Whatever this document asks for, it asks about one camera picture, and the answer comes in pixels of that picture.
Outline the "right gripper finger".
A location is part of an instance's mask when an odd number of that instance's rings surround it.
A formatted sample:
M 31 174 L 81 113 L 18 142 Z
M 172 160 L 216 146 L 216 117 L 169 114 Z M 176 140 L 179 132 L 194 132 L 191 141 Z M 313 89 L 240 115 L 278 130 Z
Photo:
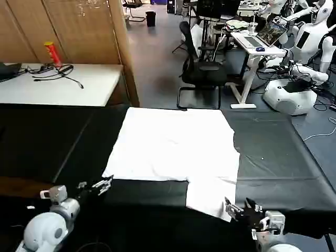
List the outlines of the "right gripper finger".
M 259 204 L 257 204 L 256 201 L 254 201 L 251 198 L 246 198 L 245 200 L 245 207 L 248 209 L 253 210 L 254 212 L 262 213 L 263 212 L 263 207 Z
M 227 197 L 225 197 L 225 211 L 233 219 L 240 219 L 244 215 L 244 210 L 232 204 Z

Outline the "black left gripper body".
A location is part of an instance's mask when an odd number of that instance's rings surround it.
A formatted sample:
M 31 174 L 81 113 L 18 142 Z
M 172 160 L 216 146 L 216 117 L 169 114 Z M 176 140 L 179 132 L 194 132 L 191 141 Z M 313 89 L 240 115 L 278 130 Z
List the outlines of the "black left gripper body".
M 89 201 L 99 196 L 102 186 L 88 186 L 80 184 L 76 188 L 75 200 L 79 203 L 80 208 L 83 208 Z

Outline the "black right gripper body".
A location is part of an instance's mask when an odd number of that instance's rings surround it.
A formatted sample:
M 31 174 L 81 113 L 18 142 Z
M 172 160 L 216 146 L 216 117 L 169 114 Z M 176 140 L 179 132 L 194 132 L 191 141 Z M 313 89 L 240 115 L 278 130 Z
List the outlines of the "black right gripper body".
M 237 214 L 237 220 L 247 226 L 249 229 L 255 229 L 261 231 L 262 224 L 260 221 L 263 218 L 261 211 L 256 211 L 255 208 L 245 206 L 243 210 Z

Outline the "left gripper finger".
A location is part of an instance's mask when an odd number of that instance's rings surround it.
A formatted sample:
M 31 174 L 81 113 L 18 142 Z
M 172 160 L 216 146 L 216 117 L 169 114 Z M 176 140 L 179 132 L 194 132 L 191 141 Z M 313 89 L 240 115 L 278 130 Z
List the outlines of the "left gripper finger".
M 111 186 L 111 182 L 113 180 L 113 175 L 109 177 L 103 177 L 101 181 L 97 182 L 96 184 L 92 185 L 92 188 L 103 188 Z
M 104 182 L 102 185 L 99 187 L 99 193 L 98 196 L 104 194 L 106 191 L 108 191 L 111 187 L 111 182 Z

